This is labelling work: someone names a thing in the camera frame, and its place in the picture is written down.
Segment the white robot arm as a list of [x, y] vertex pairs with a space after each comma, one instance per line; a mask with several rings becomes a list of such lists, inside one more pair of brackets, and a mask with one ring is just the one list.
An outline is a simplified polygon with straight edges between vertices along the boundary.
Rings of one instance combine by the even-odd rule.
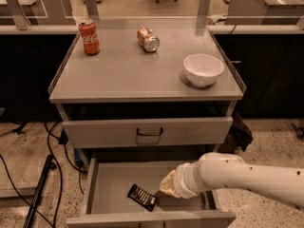
[[160, 183], [171, 197], [191, 199], [201, 192], [242, 189], [304, 209], [304, 169], [246, 163], [240, 156], [210, 152], [183, 163]]

